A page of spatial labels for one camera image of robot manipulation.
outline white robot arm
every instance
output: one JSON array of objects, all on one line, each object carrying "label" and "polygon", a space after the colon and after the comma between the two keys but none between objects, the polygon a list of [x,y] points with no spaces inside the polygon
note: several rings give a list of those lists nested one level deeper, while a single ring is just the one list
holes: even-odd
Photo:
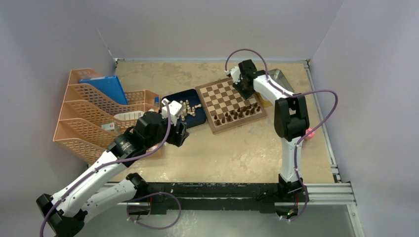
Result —
[{"label": "white robot arm", "polygon": [[[293,95],[292,92],[287,91],[277,84],[270,75],[266,76],[265,71],[257,71],[251,60],[239,63],[239,66],[235,66],[229,71],[226,71],[226,74],[227,76],[231,76],[234,83],[233,87],[245,99],[249,98],[254,92],[258,92],[264,99],[271,102],[272,105],[275,105],[274,125],[282,142],[282,167],[280,176],[285,183],[289,184],[288,192],[294,192],[295,189],[300,188],[296,173],[298,172],[299,176],[302,177],[301,171],[295,170],[294,167],[294,148],[296,142],[305,134],[305,130],[309,126],[304,97],[300,100],[290,98],[288,95]],[[280,88],[283,93],[271,84]],[[297,111],[294,115],[290,115],[289,109]],[[296,160],[297,167],[300,167],[301,149],[297,150]]]},{"label": "white robot arm", "polygon": [[[74,236],[84,224],[99,213],[120,202],[143,196],[139,192],[146,182],[136,173],[128,175],[126,180],[114,187],[96,193],[106,182],[127,169],[134,161],[101,167],[113,161],[145,154],[150,147],[163,140],[167,132],[168,117],[171,118],[171,129],[166,142],[178,147],[183,144],[189,135],[186,132],[186,124],[177,122],[177,116],[183,110],[183,106],[176,101],[165,102],[169,106],[169,111],[164,107],[161,114],[146,112],[138,119],[135,127],[127,129],[124,134],[116,137],[100,158],[71,184],[51,196],[43,194],[37,199],[37,205],[44,216],[55,206],[48,223],[58,237]],[[61,197],[75,185],[76,187],[62,200]]]}]

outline white wall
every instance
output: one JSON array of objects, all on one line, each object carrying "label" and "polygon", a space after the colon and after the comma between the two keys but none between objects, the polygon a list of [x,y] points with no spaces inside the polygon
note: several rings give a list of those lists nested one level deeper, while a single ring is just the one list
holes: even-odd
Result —
[{"label": "white wall", "polygon": [[247,47],[269,60],[301,60],[313,56],[343,0],[87,2],[114,57],[225,60]]},{"label": "white wall", "polygon": [[418,26],[418,1],[346,0],[311,61],[367,236],[418,236]]},{"label": "white wall", "polygon": [[1,2],[0,236],[38,235],[36,198],[85,169],[85,162],[52,142],[69,71],[113,72],[84,9],[78,0]]}]

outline wooden chessboard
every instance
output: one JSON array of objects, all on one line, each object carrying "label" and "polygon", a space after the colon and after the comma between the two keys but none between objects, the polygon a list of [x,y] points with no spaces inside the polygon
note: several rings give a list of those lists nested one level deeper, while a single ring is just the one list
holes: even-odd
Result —
[{"label": "wooden chessboard", "polygon": [[[199,99],[201,100],[213,134],[251,121],[256,121],[267,115],[265,109],[255,95],[244,100],[240,93],[233,87],[233,80],[231,78],[200,85],[195,87],[195,89],[199,95]],[[254,113],[246,115],[246,110],[251,111],[251,109],[247,109],[249,106],[254,109]],[[240,117],[238,109],[243,112],[242,117]],[[226,113],[230,115],[230,121],[228,121]]]}]

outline purple cable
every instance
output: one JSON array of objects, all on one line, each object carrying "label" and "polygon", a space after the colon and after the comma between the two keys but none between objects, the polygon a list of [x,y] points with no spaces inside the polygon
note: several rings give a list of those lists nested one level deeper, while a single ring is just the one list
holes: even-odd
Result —
[{"label": "purple cable", "polygon": [[178,199],[177,199],[177,198],[176,198],[173,194],[170,194],[170,193],[165,193],[165,192],[153,193],[153,194],[149,194],[149,195],[146,195],[146,196],[143,196],[143,197],[139,197],[139,198],[132,199],[132,200],[130,200],[130,201],[140,201],[140,200],[142,200],[142,199],[144,199],[144,198],[149,198],[149,197],[156,196],[156,195],[169,195],[171,198],[173,198],[173,199],[177,202],[177,205],[179,206],[179,214],[177,215],[177,218],[176,218],[176,220],[175,220],[175,221],[173,221],[173,223],[171,223],[170,225],[165,226],[165,227],[154,227],[154,226],[149,226],[149,225],[143,224],[143,223],[141,223],[141,222],[139,222],[139,221],[134,220],[132,217],[130,217],[130,216],[129,216],[129,210],[128,210],[128,208],[129,208],[130,206],[127,206],[127,207],[126,207],[126,214],[127,214],[127,216],[128,216],[128,220],[130,220],[130,221],[132,221],[132,222],[136,223],[137,225],[141,225],[141,226],[147,227],[147,228],[152,229],[152,230],[165,230],[165,229],[168,229],[168,228],[170,228],[170,227],[174,226],[174,224],[176,224],[176,223],[177,223],[177,221],[179,220],[179,218],[180,218],[180,213],[182,212],[182,210],[181,210],[181,208],[180,208],[180,202],[179,202],[179,200],[178,200]]},{"label": "purple cable", "polygon": [[[167,110],[168,110],[168,115],[170,114],[170,110],[169,110],[169,105],[168,105],[168,103],[166,102],[166,101],[163,101],[163,103],[165,104],[165,106],[166,106],[166,108],[167,108]],[[146,154],[143,154],[143,155],[140,155],[140,156],[137,156],[137,157],[132,157],[132,158],[128,158],[128,159],[120,159],[120,160],[115,160],[115,161],[111,161],[111,162],[108,162],[108,163],[105,163],[105,164],[102,164],[102,165],[100,165],[100,166],[98,166],[97,168],[96,168],[96,170],[100,170],[100,169],[102,169],[102,168],[104,168],[104,167],[106,167],[106,166],[108,166],[108,165],[111,165],[111,164],[118,164],[118,163],[123,163],[123,162],[127,162],[127,161],[135,161],[135,160],[139,160],[139,159],[141,159],[141,158],[144,158],[144,157],[147,157],[147,156],[149,156],[149,155],[151,155],[151,154],[153,154],[154,152],[156,152],[158,149],[160,149],[162,146],[163,146],[163,144],[166,142],[166,140],[168,139],[168,137],[169,137],[169,133],[170,133],[170,124],[171,124],[171,120],[170,120],[170,116],[168,116],[168,129],[167,129],[167,131],[166,131],[166,134],[165,134],[165,137],[163,138],[163,140],[162,140],[162,142],[154,149],[154,150],[152,150],[151,152],[149,152],[149,153],[146,153]],[[62,202],[64,202],[65,201],[65,198],[76,188],[76,187],[78,187],[81,183],[83,183],[88,177],[90,177],[92,174],[94,174],[95,172],[94,171],[92,171],[92,172],[90,172],[90,173],[88,173],[87,175],[85,175],[84,177],[82,177],[79,181],[77,181],[72,187],[70,187],[64,194],[63,194],[63,196],[61,196],[61,199],[60,200],[58,200],[53,206],[52,206],[52,208],[48,211],[48,213],[45,215],[45,217],[44,217],[44,219],[43,219],[43,221],[42,221],[42,224],[41,224],[41,229],[40,229],[40,237],[43,237],[43,230],[44,230],[44,228],[45,228],[45,225],[46,225],[46,223],[47,223],[47,221],[48,221],[48,218],[50,217],[50,215],[51,215],[51,213],[53,212],[53,210],[55,210],[58,206],[59,206],[59,204],[60,203],[62,203]]]},{"label": "purple cable", "polygon": [[[329,92],[329,93],[332,93],[334,96],[335,96],[335,104],[333,105],[333,107],[332,107],[332,109],[330,110],[330,112],[328,113],[328,115],[318,124],[318,125],[316,125],[311,131],[309,131],[308,133],[306,133],[304,136],[302,136],[297,142],[296,142],[296,144],[295,144],[295,147],[294,147],[294,169],[296,169],[296,170],[298,170],[298,166],[297,166],[297,149],[298,149],[298,145],[308,136],[308,135],[310,135],[312,132],[314,132],[316,129],[318,129],[321,125],[323,125],[329,118],[330,118],[330,116],[332,115],[332,113],[335,111],[335,109],[336,109],[336,106],[337,106],[337,101],[338,101],[338,97],[337,97],[337,94],[336,94],[336,92],[334,92],[334,91],[332,91],[332,90],[327,90],[327,89],[321,89],[321,90],[313,90],[313,91],[309,91],[309,92],[305,92],[305,93],[301,93],[301,94],[296,94],[296,95],[292,95],[292,94],[288,94],[288,93],[286,93],[285,91],[283,91],[282,89],[280,89],[279,87],[277,87],[274,83],[272,83],[272,81],[269,79],[269,76],[268,76],[268,66],[266,65],[266,62],[265,62],[265,60],[263,59],[263,57],[258,53],[258,52],[256,52],[256,51],[254,51],[254,50],[252,50],[252,49],[247,49],[247,48],[242,48],[242,49],[238,49],[238,50],[236,50],[236,51],[234,51],[234,52],[232,52],[229,56],[228,56],[228,58],[227,58],[227,60],[226,60],[226,62],[225,62],[225,70],[227,71],[227,63],[228,63],[228,60],[230,59],[230,57],[231,56],[233,56],[233,54],[235,54],[235,53],[237,53],[237,52],[240,52],[240,51],[250,51],[250,52],[253,52],[253,53],[255,53],[257,56],[259,56],[259,58],[262,60],[262,62],[263,62],[263,65],[265,66],[265,75],[266,75],[266,79],[268,80],[268,83],[272,86],[272,87],[274,87],[276,90],[278,90],[279,92],[281,92],[282,94],[284,94],[284,95],[286,95],[286,96],[288,96],[288,97],[291,97],[291,98],[298,98],[298,97],[302,97],[302,96],[306,96],[306,95],[310,95],[310,94],[315,94],[315,93],[319,93],[319,92]],[[302,210],[301,210],[301,212],[299,212],[299,214],[297,215],[297,216],[295,216],[294,218],[292,218],[292,219],[289,219],[289,221],[294,221],[294,220],[296,220],[296,219],[298,219],[302,214],[303,214],[303,212],[305,211],[305,209],[306,209],[306,207],[307,207],[307,203],[308,203],[308,190],[307,190],[307,187],[304,185],[304,183],[303,183],[303,181],[302,181],[302,179],[301,179],[301,177],[300,177],[300,174],[298,173],[298,172],[295,172],[296,173],[296,175],[297,175],[297,178],[298,178],[298,181],[301,183],[301,186],[302,186],[302,188],[303,188],[303,190],[304,190],[304,192],[305,192],[305,202],[304,202],[304,206],[303,206],[303,208],[302,208]]]}]

